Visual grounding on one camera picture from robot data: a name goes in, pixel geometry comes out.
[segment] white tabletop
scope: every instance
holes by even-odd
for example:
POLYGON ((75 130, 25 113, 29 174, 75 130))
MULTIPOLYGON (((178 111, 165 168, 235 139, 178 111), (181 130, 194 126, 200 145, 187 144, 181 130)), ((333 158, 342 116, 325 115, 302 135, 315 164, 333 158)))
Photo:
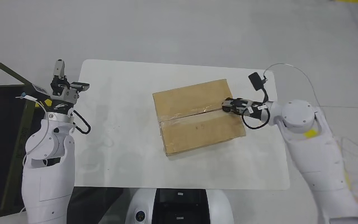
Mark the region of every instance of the white tabletop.
MULTIPOLYGON (((262 70, 86 60, 90 88, 75 105, 92 126, 74 133, 76 186, 130 188, 287 189, 284 141, 277 127, 246 129, 228 142, 167 157, 152 93, 226 78, 234 97, 262 101, 248 75, 262 70)), ((277 100, 274 75, 265 88, 277 100)), ((247 118, 251 125, 260 122, 247 118)), ((84 124, 75 118, 84 128, 84 124)))

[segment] black panel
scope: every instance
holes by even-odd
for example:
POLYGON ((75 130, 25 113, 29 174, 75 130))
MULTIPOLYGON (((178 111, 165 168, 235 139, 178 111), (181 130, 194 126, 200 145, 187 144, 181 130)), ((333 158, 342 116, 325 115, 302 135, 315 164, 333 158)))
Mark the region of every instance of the black panel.
POLYGON ((157 189, 152 224, 210 223, 206 191, 201 189, 157 189))

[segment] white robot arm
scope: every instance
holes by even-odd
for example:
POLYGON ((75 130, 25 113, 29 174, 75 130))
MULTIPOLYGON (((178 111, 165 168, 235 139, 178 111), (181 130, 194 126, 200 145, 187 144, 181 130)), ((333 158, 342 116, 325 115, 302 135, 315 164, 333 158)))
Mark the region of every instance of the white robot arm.
POLYGON ((243 121, 245 115, 260 119, 264 125, 279 127, 295 166, 313 194, 319 223, 358 217, 358 204, 346 183, 341 150, 321 109, 303 100, 280 106, 276 101, 269 101, 263 87, 266 78, 261 80, 257 73, 249 78, 256 90, 263 89, 264 101, 227 99, 223 102, 223 110, 241 115, 243 121), (314 132, 309 138, 304 135, 308 131, 314 132))
MULTIPOLYGON (((79 98, 78 93, 87 90, 89 84, 68 83, 64 62, 58 60, 51 87, 51 108, 45 113, 40 130, 27 140, 25 146, 27 159, 23 166, 21 191, 28 223, 66 223, 74 187, 74 139, 70 130, 75 124, 72 112, 77 114, 73 106, 79 98), (60 161, 51 166, 44 164, 43 160, 53 158, 60 158, 60 161)), ((35 86, 35 89, 47 94, 39 87, 35 86)), ((86 134, 90 131, 89 125, 88 129, 87 132, 79 130, 86 134)))

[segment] cardboard box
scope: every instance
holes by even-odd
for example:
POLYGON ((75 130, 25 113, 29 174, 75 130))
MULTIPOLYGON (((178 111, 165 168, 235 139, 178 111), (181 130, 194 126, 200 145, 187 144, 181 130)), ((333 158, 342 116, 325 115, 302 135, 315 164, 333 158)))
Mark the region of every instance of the cardboard box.
POLYGON ((226 80, 154 93, 166 155, 245 136, 241 118, 222 111, 227 97, 226 80))

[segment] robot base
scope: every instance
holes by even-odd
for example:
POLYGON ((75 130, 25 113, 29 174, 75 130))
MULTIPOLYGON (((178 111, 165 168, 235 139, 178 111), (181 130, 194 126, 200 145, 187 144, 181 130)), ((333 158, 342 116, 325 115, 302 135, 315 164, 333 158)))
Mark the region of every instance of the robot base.
POLYGON ((234 224, 222 190, 141 188, 133 196, 125 224, 234 224))

